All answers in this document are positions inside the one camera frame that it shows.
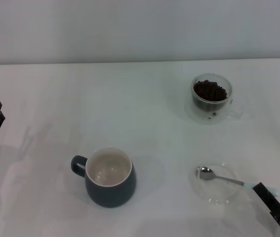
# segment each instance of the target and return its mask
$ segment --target clear glass bowl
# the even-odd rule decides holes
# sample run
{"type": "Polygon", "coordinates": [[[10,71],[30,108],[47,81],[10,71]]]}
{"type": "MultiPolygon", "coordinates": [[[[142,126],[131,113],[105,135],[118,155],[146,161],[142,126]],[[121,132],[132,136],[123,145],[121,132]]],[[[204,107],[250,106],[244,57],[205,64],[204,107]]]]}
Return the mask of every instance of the clear glass bowl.
{"type": "Polygon", "coordinates": [[[233,168],[224,162],[205,162],[194,167],[190,180],[194,191],[204,200],[213,204],[228,204],[239,193],[240,186],[221,179],[203,180],[200,167],[210,168],[217,176],[238,180],[233,168]]]}
{"type": "Polygon", "coordinates": [[[199,119],[203,120],[222,120],[227,117],[229,113],[229,107],[232,103],[232,85],[230,82],[216,74],[203,74],[196,78],[191,83],[191,94],[193,100],[193,111],[199,119]],[[225,89],[227,98],[221,101],[209,101],[201,98],[196,94],[194,85],[199,81],[211,81],[218,83],[219,86],[225,89]]]}

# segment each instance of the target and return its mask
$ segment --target dark gray mug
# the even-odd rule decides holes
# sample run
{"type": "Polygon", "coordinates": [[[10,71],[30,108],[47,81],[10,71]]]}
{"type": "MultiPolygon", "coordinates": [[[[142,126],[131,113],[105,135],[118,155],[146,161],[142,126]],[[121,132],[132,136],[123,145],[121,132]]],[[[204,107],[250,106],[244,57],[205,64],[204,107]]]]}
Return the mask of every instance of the dark gray mug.
{"type": "Polygon", "coordinates": [[[100,206],[120,206],[131,198],[136,189],[134,165],[121,149],[104,148],[89,159],[75,156],[71,161],[71,169],[85,178],[87,193],[100,206]]]}

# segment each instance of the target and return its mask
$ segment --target metal spoon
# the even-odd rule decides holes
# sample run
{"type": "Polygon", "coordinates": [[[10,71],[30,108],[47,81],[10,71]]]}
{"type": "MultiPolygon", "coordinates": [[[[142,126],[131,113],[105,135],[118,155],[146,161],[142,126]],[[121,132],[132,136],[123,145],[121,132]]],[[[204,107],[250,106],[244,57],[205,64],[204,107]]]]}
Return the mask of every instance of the metal spoon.
{"type": "MultiPolygon", "coordinates": [[[[199,178],[203,179],[203,180],[212,180],[212,179],[223,179],[226,180],[228,182],[232,182],[238,185],[243,186],[244,189],[252,189],[256,184],[252,184],[252,183],[246,183],[246,182],[242,182],[242,181],[238,181],[238,180],[234,180],[234,179],[229,179],[229,178],[225,178],[225,177],[221,177],[221,176],[216,176],[216,174],[209,169],[208,167],[205,166],[199,166],[196,170],[196,175],[198,176],[199,173],[199,178]]],[[[275,197],[279,196],[279,190],[271,188],[271,187],[266,187],[268,189],[268,191],[270,191],[275,197]]]]}

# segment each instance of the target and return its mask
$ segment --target clear glass cup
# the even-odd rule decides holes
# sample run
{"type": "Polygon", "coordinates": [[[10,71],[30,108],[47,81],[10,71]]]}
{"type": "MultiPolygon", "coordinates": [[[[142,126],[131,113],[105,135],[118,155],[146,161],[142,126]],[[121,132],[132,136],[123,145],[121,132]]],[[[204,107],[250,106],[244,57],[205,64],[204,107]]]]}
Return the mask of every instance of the clear glass cup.
{"type": "Polygon", "coordinates": [[[208,122],[217,122],[226,118],[230,112],[230,106],[233,102],[232,85],[222,76],[216,74],[203,74],[194,78],[191,83],[191,94],[193,100],[192,107],[197,119],[208,122]],[[194,85],[199,81],[205,80],[216,82],[219,86],[222,86],[227,93],[227,98],[221,101],[209,101],[197,95],[194,90],[194,85]]]}

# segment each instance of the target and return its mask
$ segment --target mug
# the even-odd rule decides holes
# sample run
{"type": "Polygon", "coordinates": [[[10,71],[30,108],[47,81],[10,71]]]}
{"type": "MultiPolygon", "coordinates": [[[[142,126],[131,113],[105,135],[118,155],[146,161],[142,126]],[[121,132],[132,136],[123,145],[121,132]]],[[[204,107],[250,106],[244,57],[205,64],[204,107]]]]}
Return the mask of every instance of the mug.
{"type": "Polygon", "coordinates": [[[233,90],[231,83],[224,77],[216,74],[203,74],[195,77],[190,86],[192,95],[192,108],[195,118],[198,121],[216,123],[226,117],[239,119],[243,114],[243,106],[236,106],[233,102],[233,90]],[[217,85],[225,89],[226,99],[221,101],[209,101],[201,98],[194,90],[194,85],[199,81],[216,82],[217,85]]]}
{"type": "Polygon", "coordinates": [[[71,161],[71,169],[84,177],[87,193],[103,207],[117,207],[126,203],[136,189],[134,165],[121,149],[103,148],[89,159],[75,156],[71,161]]]}

